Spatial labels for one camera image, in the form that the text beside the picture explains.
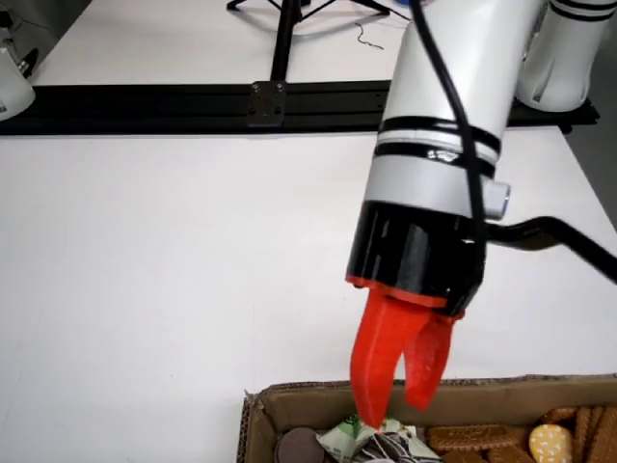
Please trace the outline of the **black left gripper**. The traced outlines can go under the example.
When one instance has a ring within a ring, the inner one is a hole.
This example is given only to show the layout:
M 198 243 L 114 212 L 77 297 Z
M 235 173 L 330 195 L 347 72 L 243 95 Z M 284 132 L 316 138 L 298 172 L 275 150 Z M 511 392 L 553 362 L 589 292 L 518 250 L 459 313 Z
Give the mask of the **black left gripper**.
M 372 289 L 350 364 L 353 397 L 365 424 L 381 425 L 402 355 L 407 403 L 420 411 L 429 406 L 447 365 L 453 317 L 475 296 L 485 261 L 486 242 L 477 239 L 468 218 L 401 204 L 362 204 L 345 280 Z

